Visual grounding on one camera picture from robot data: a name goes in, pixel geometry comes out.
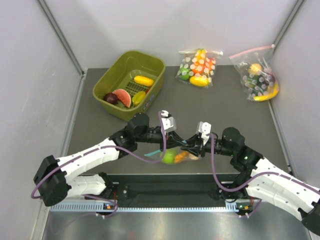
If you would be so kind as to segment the blue zip clear bag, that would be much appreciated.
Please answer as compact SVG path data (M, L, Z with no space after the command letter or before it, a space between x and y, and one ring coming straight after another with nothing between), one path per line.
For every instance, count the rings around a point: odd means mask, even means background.
M144 158L147 162L150 163L163 163L166 165L176 165L186 161L198 161L202 159L201 156L196 156L188 151L181 150L179 146L173 148L166 148L165 154L163 154L163 150L161 147L163 146L163 142L159 144L159 149L145 153Z

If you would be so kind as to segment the green fake apple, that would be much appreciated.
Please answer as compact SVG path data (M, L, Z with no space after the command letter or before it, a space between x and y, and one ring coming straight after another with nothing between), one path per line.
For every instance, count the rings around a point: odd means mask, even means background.
M167 149L161 162L166 165L173 165L174 157L176 155L177 155L177 150L175 148Z

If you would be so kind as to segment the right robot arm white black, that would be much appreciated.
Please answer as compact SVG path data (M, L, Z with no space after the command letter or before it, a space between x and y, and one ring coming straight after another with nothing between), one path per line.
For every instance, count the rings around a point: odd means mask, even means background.
M196 156L211 155L212 175L218 187L239 198L247 195L268 202L297 218L310 232L320 234L320 190L272 164L246 146L238 129L227 127L218 139L212 132L200 132L183 142L182 149ZM218 180L215 155L230 156L239 172L228 188Z

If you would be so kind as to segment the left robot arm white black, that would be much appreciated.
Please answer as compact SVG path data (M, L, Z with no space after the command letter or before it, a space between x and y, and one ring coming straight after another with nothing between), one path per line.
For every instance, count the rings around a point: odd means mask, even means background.
M158 119L159 126L150 127L149 116L137 113L123 129L88 149L59 158L53 155L45 157L33 178L35 189L31 197L41 199L47 207L74 196L95 195L109 198L114 187L106 174L83 174L127 155L148 162L134 153L138 143L159 144L163 153L187 144L176 134L176 122L170 113L162 110L158 113Z

